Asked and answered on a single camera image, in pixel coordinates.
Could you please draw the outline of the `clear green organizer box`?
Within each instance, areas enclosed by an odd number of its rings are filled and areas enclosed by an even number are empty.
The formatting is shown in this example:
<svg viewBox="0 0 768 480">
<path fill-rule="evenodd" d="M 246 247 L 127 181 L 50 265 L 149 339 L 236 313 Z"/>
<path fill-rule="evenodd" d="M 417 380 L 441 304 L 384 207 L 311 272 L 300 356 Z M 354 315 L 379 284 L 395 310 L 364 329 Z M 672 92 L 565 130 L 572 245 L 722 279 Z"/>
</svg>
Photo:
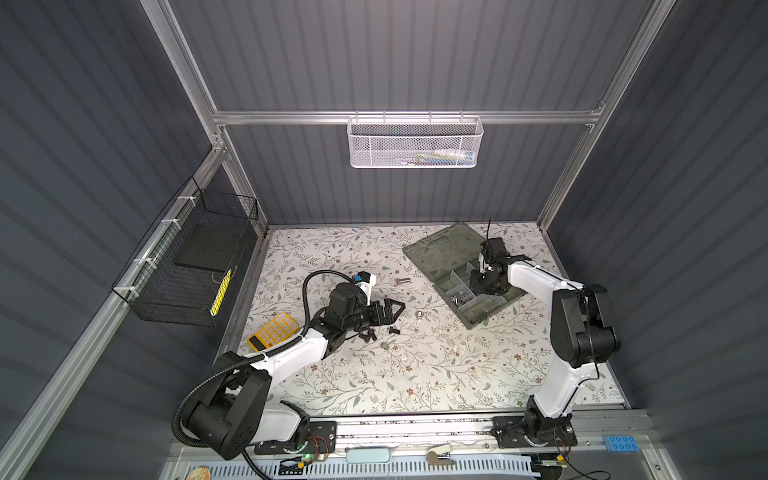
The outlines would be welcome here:
<svg viewBox="0 0 768 480">
<path fill-rule="evenodd" d="M 459 222 L 405 246 L 403 253 L 433 285 L 461 323 L 472 330 L 512 305 L 525 293 L 511 288 L 501 296 L 475 294 L 471 272 L 479 269 L 484 238 Z"/>
</svg>

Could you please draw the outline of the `yellow marker in basket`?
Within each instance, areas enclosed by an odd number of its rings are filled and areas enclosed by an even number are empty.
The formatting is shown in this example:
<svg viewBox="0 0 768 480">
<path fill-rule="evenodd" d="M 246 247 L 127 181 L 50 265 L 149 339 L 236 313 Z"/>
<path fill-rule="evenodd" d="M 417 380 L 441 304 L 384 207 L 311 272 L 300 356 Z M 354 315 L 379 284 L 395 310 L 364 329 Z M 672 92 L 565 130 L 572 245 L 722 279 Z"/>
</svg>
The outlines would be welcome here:
<svg viewBox="0 0 768 480">
<path fill-rule="evenodd" d="M 226 273 L 223 275 L 221 281 L 218 283 L 218 289 L 217 289 L 215 298 L 209 309 L 209 315 L 211 317 L 216 317 L 219 314 L 219 311 L 224 302 L 229 284 L 231 282 L 231 278 L 232 278 L 232 270 L 228 269 Z"/>
</svg>

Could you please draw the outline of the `black bolts cluster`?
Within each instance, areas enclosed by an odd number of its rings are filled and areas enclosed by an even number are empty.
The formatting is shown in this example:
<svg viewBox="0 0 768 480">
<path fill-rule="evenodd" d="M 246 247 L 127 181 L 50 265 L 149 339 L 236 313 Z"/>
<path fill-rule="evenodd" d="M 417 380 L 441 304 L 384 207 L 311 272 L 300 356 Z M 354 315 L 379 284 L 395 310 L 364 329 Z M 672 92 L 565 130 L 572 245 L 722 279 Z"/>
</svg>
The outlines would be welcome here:
<svg viewBox="0 0 768 480">
<path fill-rule="evenodd" d="M 359 338 L 363 340 L 365 343 L 368 343 L 371 341 L 376 341 L 377 335 L 374 329 L 366 329 L 359 333 Z"/>
</svg>

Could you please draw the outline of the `yellow calculator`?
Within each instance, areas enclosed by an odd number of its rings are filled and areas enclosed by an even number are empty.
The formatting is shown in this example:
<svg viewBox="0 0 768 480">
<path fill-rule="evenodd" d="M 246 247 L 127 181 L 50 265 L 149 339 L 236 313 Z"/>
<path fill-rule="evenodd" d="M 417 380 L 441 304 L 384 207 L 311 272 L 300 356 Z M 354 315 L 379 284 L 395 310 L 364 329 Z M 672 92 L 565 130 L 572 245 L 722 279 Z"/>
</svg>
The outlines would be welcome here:
<svg viewBox="0 0 768 480">
<path fill-rule="evenodd" d="M 292 316 L 281 312 L 259 327 L 247 339 L 247 344 L 256 352 L 267 350 L 290 339 L 299 329 L 299 323 Z"/>
</svg>

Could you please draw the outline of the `blue lego-like block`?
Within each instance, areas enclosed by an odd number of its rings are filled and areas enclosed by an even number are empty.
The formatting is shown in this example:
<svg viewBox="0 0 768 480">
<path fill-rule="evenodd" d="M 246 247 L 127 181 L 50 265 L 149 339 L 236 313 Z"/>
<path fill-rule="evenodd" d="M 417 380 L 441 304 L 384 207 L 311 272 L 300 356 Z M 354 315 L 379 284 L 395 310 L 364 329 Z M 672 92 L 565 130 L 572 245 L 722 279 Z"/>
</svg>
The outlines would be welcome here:
<svg viewBox="0 0 768 480">
<path fill-rule="evenodd" d="M 638 452 L 639 445 L 633 436 L 609 435 L 603 437 L 605 448 L 613 453 Z"/>
</svg>

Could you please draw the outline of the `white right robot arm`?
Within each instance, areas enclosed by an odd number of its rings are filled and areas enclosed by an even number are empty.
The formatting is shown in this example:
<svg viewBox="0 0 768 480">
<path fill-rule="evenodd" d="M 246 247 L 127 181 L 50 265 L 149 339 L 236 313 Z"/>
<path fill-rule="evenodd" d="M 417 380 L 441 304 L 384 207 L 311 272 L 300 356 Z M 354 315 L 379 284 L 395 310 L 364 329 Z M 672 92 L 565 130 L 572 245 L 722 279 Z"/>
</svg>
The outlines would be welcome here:
<svg viewBox="0 0 768 480">
<path fill-rule="evenodd" d="M 536 422 L 567 418 L 580 386 L 598 379 L 599 366 L 620 349 L 607 289 L 562 278 L 525 255 L 512 255 L 499 237 L 481 242 L 478 259 L 470 274 L 474 294 L 501 296 L 516 288 L 550 308 L 554 357 L 526 416 Z"/>
</svg>

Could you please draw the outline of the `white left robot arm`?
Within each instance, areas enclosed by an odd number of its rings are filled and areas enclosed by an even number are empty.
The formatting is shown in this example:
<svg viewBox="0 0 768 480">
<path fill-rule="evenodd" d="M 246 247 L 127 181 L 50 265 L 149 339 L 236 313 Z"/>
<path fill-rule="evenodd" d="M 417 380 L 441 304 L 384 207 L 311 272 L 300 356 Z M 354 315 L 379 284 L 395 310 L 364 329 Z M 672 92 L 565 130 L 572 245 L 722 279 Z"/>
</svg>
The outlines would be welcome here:
<svg viewBox="0 0 768 480">
<path fill-rule="evenodd" d="M 175 439 L 189 447 L 210 448 L 225 460 L 259 444 L 301 450 L 310 436 L 310 415 L 273 398 L 275 387 L 335 353 L 347 340 L 373 340 L 375 329 L 396 323 L 405 308 L 405 303 L 390 298 L 372 300 L 363 282 L 336 285 L 328 305 L 312 314 L 290 340 L 256 355 L 221 355 L 174 411 Z"/>
</svg>

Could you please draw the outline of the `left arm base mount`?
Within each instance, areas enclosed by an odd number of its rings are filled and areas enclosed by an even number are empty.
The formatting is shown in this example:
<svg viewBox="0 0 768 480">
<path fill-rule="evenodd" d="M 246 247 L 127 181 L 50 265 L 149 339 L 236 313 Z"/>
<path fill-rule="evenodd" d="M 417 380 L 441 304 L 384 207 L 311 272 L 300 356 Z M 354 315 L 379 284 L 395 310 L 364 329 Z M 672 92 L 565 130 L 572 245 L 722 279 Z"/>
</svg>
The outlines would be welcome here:
<svg viewBox="0 0 768 480">
<path fill-rule="evenodd" d="M 298 431 L 287 441 L 252 442 L 256 455 L 329 454 L 335 451 L 338 423 L 314 421 L 300 424 Z"/>
</svg>

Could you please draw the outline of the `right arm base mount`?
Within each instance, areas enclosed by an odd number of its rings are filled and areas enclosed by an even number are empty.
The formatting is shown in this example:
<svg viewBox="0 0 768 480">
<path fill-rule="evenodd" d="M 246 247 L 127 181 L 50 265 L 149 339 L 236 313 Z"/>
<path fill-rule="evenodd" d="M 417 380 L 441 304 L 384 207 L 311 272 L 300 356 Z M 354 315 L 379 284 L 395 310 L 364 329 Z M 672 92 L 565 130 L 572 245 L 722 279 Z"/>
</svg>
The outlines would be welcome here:
<svg viewBox="0 0 768 480">
<path fill-rule="evenodd" d="M 546 417 L 531 395 L 522 416 L 493 417 L 490 434 L 500 448 L 574 447 L 578 440 L 571 419 L 571 414 Z"/>
</svg>

